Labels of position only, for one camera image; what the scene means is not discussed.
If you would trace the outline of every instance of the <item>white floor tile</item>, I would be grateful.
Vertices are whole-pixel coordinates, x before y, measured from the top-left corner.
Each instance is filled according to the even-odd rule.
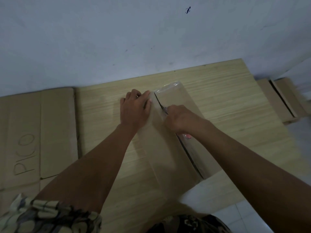
[[[222,220],[226,225],[229,225],[230,223],[233,223],[239,219],[241,219],[241,216],[239,214],[239,211],[235,204],[221,209],[212,215],[218,217],[220,220]]]
[[[229,224],[228,227],[233,233],[247,233],[247,230],[245,228],[245,225],[242,219]]]
[[[270,227],[261,219],[257,213],[253,213],[245,218],[243,222],[248,233],[273,233]]]
[[[247,200],[243,200],[237,203],[236,207],[238,208],[238,211],[242,218],[256,212]]]

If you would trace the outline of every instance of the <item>person's right hand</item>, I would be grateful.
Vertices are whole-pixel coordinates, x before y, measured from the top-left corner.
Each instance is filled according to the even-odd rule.
[[[177,134],[192,135],[193,129],[200,127],[199,124],[204,121],[184,105],[171,105],[167,108],[167,113],[164,124]]]

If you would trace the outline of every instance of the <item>patterned fabric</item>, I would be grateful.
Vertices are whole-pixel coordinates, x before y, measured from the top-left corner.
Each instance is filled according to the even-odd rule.
[[[192,215],[169,216],[155,224],[147,233],[231,233],[217,217],[207,215],[202,219]]]
[[[101,216],[74,210],[58,201],[33,200],[19,194],[0,218],[1,233],[99,233]]]
[[[59,201],[33,200],[19,194],[9,212],[0,218],[1,233],[99,233],[102,218],[95,212],[74,210]],[[191,215],[165,218],[147,233],[231,233],[213,215],[202,219]]]

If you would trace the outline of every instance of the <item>wall stain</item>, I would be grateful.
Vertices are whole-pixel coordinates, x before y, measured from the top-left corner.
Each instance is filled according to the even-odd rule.
[[[188,12],[190,11],[191,6],[189,6],[186,10],[187,12],[185,12],[186,14],[188,14]]]

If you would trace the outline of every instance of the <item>wood grain surface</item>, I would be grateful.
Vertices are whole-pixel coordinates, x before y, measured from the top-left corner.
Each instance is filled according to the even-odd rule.
[[[241,59],[78,88],[82,154],[119,124],[119,100],[128,91],[155,90],[174,81],[181,81],[204,117],[229,136],[291,173],[308,169]],[[241,200],[242,194],[221,171],[186,193],[185,204],[166,201],[135,136],[103,206],[102,228],[104,232],[143,232],[165,216],[193,212],[189,206],[199,213],[212,213]]]

